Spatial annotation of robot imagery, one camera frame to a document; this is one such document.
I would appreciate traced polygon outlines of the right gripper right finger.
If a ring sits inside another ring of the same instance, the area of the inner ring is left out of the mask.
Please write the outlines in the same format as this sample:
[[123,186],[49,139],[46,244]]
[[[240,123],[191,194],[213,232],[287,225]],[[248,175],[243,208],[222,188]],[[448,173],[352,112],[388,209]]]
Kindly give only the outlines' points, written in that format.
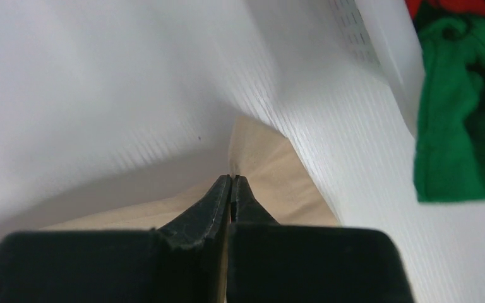
[[395,244],[373,229],[282,225],[236,176],[229,302],[413,302]]

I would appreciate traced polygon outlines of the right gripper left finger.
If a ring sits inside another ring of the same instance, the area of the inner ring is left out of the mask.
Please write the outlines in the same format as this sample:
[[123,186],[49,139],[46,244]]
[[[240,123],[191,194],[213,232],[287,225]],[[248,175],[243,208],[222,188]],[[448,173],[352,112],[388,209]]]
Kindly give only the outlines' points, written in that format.
[[0,241],[0,302],[223,302],[231,178],[155,229],[21,231]]

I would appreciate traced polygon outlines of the beige t shirt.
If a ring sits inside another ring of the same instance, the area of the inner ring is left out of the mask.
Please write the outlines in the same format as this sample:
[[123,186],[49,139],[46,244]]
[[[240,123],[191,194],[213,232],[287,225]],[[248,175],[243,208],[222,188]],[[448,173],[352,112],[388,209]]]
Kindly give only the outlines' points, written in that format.
[[254,197],[280,223],[339,224],[290,141],[262,122],[239,117],[228,148],[98,180],[47,199],[0,223],[0,240],[17,230],[160,227],[202,198],[224,173],[246,177]]

